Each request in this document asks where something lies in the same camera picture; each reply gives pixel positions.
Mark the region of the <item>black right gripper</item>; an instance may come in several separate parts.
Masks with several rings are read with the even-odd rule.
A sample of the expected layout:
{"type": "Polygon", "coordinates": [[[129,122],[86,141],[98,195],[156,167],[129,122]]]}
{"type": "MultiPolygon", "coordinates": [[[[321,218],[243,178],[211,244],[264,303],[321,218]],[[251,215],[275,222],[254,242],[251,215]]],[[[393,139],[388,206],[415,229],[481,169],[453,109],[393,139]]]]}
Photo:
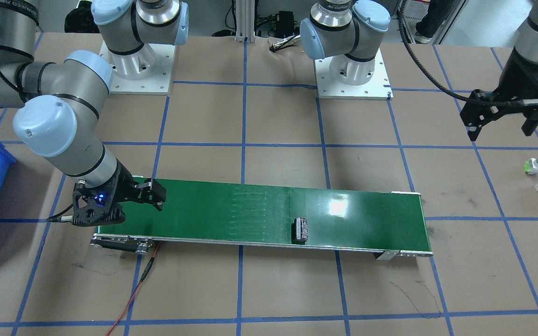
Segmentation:
{"type": "Polygon", "coordinates": [[[166,201],[166,189],[155,179],[145,180],[145,190],[137,187],[129,170],[117,161],[117,168],[110,179],[110,202],[112,205],[120,202],[149,203],[161,212],[166,201]]]}

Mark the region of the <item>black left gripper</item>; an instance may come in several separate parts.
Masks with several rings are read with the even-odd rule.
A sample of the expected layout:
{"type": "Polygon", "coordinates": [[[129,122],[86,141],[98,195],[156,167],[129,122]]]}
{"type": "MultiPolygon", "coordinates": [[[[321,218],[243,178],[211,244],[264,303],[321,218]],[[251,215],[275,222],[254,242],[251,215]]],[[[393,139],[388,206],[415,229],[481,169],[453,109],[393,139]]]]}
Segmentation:
{"type": "MultiPolygon", "coordinates": [[[[473,90],[469,98],[479,102],[493,103],[494,93],[483,90],[473,90]]],[[[526,118],[522,125],[525,136],[532,136],[538,127],[538,63],[531,62],[521,56],[516,49],[512,50],[504,67],[498,85],[498,100],[502,102],[533,98],[534,103],[526,104],[523,116],[526,118]]],[[[474,142],[481,129],[489,122],[503,116],[502,111],[507,106],[479,105],[466,102],[460,112],[461,120],[467,127],[467,135],[474,142]]]]}

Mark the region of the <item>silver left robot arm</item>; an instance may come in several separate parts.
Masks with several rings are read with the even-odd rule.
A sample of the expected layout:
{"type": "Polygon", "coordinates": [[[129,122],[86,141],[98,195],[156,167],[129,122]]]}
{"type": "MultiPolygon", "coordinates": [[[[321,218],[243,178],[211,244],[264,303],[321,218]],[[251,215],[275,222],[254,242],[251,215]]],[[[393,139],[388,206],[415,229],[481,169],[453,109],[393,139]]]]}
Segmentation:
{"type": "MultiPolygon", "coordinates": [[[[344,84],[367,83],[375,56],[387,32],[390,14],[371,0],[320,0],[300,25],[301,42],[312,60],[332,58],[330,71],[344,84]]],[[[519,36],[500,77],[490,93],[473,90],[469,97],[453,93],[437,82],[403,39],[414,63],[442,92],[465,102],[460,117],[475,141],[481,128],[508,113],[525,117],[522,131],[530,136],[538,126],[538,1],[518,29],[519,36]]]]}

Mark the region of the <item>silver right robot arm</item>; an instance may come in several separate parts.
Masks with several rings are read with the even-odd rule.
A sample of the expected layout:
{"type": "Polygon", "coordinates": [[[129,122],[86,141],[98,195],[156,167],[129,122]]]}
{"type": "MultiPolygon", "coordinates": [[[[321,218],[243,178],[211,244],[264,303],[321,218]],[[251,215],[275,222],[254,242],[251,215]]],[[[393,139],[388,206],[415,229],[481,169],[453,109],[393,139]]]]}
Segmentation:
{"type": "Polygon", "coordinates": [[[36,62],[35,0],[0,0],[0,108],[16,108],[13,128],[34,153],[74,179],[99,209],[135,201],[160,206],[152,183],[137,184],[95,134],[115,75],[152,70],[151,44],[182,45],[189,9],[180,0],[94,0],[92,21],[113,58],[78,50],[63,63],[36,62]]]}

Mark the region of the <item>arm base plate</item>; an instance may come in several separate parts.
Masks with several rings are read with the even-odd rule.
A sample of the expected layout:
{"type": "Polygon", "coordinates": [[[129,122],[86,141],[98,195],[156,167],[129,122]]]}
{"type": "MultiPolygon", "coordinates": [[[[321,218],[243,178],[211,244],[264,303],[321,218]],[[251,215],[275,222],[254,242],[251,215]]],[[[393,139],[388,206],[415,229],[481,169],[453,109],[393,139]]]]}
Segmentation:
{"type": "Polygon", "coordinates": [[[110,93],[167,95],[176,50],[174,45],[145,44],[134,55],[120,56],[103,43],[99,54],[113,68],[110,93]]]}
{"type": "Polygon", "coordinates": [[[345,55],[314,61],[319,98],[388,100],[393,98],[382,51],[369,62],[345,55]]]}

